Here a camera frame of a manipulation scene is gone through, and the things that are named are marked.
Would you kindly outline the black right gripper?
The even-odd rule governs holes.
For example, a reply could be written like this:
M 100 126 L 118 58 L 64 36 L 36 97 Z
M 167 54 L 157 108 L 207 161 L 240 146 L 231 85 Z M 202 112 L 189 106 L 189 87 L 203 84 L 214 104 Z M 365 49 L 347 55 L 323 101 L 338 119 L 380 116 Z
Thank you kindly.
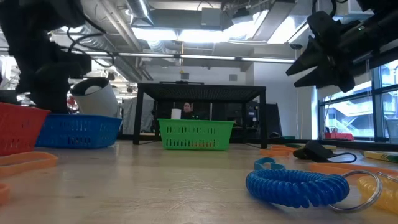
M 309 16 L 307 22 L 313 36 L 308 38 L 307 48 L 285 73 L 290 76 L 316 68 L 299 78 L 294 87 L 337 86 L 344 93 L 352 90 L 355 80 L 350 73 L 364 73 L 365 60 L 376 49 L 371 40 L 376 31 L 376 15 L 341 21 L 325 11 L 318 11 Z

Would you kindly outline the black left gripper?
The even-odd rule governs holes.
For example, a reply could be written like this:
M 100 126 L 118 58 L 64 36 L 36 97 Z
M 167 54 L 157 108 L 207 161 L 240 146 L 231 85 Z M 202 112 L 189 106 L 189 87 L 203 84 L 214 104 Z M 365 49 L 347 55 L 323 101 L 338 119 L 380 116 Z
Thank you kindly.
M 89 55 L 64 51 L 62 46 L 50 40 L 17 45 L 14 58 L 20 70 L 18 94 L 27 93 L 38 108 L 51 113 L 68 114 L 68 79 L 79 78 L 91 71 Z

